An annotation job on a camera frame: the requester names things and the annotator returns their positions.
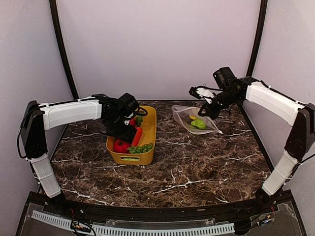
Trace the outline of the red toy tomato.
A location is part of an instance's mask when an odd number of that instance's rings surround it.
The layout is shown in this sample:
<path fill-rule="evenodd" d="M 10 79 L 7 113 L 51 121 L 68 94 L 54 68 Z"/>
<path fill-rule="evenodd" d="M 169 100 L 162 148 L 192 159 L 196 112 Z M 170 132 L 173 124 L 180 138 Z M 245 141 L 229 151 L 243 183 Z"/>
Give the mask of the red toy tomato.
<path fill-rule="evenodd" d="M 117 153 L 128 153 L 129 147 L 130 147 L 129 143 L 117 139 L 114 143 L 113 149 L 114 149 L 114 152 L 117 152 Z"/>

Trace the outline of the green toy pear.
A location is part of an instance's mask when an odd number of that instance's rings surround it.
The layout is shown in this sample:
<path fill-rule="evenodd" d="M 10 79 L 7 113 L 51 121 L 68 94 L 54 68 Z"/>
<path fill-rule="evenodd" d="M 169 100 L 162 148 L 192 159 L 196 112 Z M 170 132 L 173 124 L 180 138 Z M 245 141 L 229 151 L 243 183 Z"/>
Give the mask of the green toy pear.
<path fill-rule="evenodd" d="M 190 124 L 200 130 L 205 130 L 207 128 L 207 125 L 204 123 L 204 121 L 199 118 L 191 121 Z"/>

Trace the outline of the yellow plastic basket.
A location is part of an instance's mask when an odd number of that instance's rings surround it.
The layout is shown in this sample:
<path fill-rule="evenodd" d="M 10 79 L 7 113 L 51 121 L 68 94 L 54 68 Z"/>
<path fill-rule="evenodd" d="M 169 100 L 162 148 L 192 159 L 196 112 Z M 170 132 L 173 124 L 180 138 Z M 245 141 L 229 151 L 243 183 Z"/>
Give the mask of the yellow plastic basket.
<path fill-rule="evenodd" d="M 113 157 L 114 161 L 120 165 L 148 165 L 152 162 L 154 156 L 154 147 L 157 134 L 157 112 L 151 106 L 140 106 L 144 108 L 148 114 L 144 116 L 141 128 L 143 133 L 139 139 L 140 147 L 148 145 L 147 152 L 143 153 L 118 153 L 114 151 L 115 137 L 107 137 L 106 147 Z"/>

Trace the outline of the clear dotted zip bag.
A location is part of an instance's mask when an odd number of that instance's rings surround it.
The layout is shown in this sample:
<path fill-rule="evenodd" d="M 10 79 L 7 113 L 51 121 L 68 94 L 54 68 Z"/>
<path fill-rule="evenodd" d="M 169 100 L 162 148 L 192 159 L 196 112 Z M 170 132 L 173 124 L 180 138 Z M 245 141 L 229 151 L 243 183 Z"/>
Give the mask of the clear dotted zip bag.
<path fill-rule="evenodd" d="M 191 134 L 223 134 L 212 119 L 198 115 L 200 110 L 198 107 L 173 105 L 171 110 L 174 120 Z"/>

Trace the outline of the green toy grapes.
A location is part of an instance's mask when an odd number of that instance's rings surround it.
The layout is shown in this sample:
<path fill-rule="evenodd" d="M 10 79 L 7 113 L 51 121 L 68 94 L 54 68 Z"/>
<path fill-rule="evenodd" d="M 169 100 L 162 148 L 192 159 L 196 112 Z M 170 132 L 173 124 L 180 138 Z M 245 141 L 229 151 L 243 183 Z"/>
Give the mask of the green toy grapes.
<path fill-rule="evenodd" d="M 144 144 L 142 146 L 130 146 L 128 151 L 130 154 L 141 154 L 146 153 L 152 150 L 154 147 L 153 143 Z"/>

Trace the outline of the red toy apple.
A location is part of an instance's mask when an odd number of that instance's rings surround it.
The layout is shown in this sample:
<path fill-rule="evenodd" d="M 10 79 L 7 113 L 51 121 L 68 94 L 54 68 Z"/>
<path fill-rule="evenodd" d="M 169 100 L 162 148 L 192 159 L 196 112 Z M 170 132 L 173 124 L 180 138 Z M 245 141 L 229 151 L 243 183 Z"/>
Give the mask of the red toy apple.
<path fill-rule="evenodd" d="M 134 118 L 130 120 L 129 124 L 132 125 L 133 127 L 137 127 L 137 124 Z"/>

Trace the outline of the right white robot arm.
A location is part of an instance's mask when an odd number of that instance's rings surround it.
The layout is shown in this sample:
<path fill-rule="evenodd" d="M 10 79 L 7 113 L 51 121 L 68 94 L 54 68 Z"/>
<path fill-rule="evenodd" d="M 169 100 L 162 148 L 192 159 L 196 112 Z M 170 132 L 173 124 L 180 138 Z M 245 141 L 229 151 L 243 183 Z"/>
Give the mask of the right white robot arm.
<path fill-rule="evenodd" d="M 274 202 L 283 185 L 293 177 L 315 142 L 315 106 L 289 98 L 252 77 L 220 80 L 218 91 L 218 94 L 214 94 L 212 88 L 196 88 L 197 98 L 206 100 L 199 111 L 200 116 L 216 119 L 221 110 L 246 100 L 274 113 L 291 126 L 282 157 L 258 188 L 251 203 L 255 213 L 262 213 Z"/>

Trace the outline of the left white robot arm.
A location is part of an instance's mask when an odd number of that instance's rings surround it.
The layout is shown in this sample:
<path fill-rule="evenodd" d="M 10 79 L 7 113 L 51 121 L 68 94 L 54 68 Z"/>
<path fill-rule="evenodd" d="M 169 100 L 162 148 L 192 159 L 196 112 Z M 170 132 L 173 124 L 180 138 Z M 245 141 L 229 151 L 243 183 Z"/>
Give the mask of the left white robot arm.
<path fill-rule="evenodd" d="M 129 122 L 139 111 L 137 100 L 129 93 L 120 98 L 95 94 L 57 103 L 28 103 L 19 128 L 17 145 L 23 145 L 24 153 L 20 157 L 30 162 L 44 192 L 51 198 L 52 209 L 58 214 L 66 214 L 69 202 L 60 196 L 62 191 L 48 157 L 45 132 L 74 122 L 100 119 L 106 135 L 132 143 L 136 129 Z"/>

